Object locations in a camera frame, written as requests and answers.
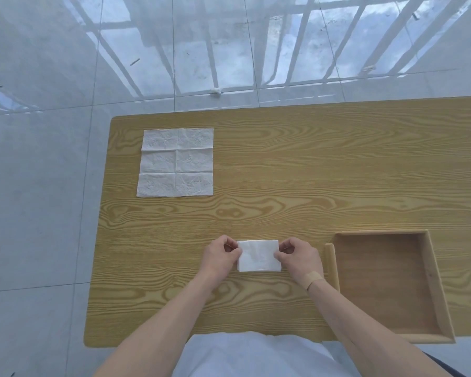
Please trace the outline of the person's left hand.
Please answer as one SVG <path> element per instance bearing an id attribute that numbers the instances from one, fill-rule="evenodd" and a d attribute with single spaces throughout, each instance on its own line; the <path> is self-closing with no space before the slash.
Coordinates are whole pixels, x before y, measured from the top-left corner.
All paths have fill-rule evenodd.
<path id="1" fill-rule="evenodd" d="M 198 274 L 218 286 L 238 261 L 227 258 L 227 252 L 237 247 L 238 242 L 227 235 L 214 239 L 204 250 Z"/>

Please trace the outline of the person's right hand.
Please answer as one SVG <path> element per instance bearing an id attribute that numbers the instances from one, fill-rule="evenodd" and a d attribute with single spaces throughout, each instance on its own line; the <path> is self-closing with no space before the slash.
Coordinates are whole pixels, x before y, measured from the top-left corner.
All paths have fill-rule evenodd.
<path id="1" fill-rule="evenodd" d="M 279 243 L 279 251 L 290 254 L 289 262 L 282 263 L 282 266 L 289 271 L 298 284 L 301 277 L 311 271 L 319 272 L 324 277 L 319 251 L 308 242 L 290 237 Z"/>

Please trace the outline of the white tissue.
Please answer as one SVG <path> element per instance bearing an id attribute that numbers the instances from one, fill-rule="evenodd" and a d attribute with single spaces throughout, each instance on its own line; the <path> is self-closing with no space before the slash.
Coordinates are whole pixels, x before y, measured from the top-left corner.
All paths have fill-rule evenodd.
<path id="1" fill-rule="evenodd" d="M 214 195 L 214 128 L 144 130 L 137 197 Z"/>
<path id="2" fill-rule="evenodd" d="M 280 272 L 281 262 L 274 253 L 279 251 L 278 240 L 238 241 L 242 253 L 238 259 L 239 272 Z"/>

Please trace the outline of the person's left forearm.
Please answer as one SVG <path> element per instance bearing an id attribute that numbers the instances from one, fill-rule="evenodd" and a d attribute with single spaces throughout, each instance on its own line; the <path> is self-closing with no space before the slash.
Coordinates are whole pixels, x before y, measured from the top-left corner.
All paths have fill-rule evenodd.
<path id="1" fill-rule="evenodd" d="M 228 270 L 204 268 L 159 312 L 140 325 L 93 377 L 171 377 L 193 326 Z"/>

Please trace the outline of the person's right forearm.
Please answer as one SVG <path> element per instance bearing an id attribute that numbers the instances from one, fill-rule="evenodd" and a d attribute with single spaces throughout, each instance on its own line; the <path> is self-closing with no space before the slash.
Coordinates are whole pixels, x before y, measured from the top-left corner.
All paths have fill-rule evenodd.
<path id="1" fill-rule="evenodd" d="M 450 377 L 419 348 L 381 325 L 324 279 L 308 294 L 364 377 Z"/>

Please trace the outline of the beige adhesive bandage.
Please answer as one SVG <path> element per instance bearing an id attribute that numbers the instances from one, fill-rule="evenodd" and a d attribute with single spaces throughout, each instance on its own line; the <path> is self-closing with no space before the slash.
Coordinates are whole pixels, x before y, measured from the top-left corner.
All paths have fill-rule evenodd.
<path id="1" fill-rule="evenodd" d="M 316 271 L 308 272 L 307 274 L 303 275 L 299 281 L 299 284 L 308 291 L 310 286 L 317 280 L 324 280 L 324 277 L 321 273 Z"/>

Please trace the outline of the person's white shirt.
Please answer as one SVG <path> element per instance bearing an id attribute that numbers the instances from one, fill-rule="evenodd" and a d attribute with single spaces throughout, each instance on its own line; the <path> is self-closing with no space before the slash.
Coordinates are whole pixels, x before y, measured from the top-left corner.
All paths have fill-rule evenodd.
<path id="1" fill-rule="evenodd" d="M 295 335 L 194 335 L 172 377 L 354 377 L 327 348 Z"/>

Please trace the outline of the unfolded white tissue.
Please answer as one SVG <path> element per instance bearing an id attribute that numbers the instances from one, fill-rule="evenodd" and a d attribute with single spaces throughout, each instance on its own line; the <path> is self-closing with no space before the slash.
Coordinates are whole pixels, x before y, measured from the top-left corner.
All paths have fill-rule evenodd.
<path id="1" fill-rule="evenodd" d="M 214 195 L 214 128 L 144 130 L 137 197 Z"/>

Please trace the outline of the wooden tray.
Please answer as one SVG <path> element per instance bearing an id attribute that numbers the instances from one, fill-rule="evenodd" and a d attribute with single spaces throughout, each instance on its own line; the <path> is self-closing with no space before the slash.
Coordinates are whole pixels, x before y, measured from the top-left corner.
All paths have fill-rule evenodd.
<path id="1" fill-rule="evenodd" d="M 414 344 L 452 344 L 455 331 L 426 229 L 342 231 L 325 244 L 333 286 Z"/>

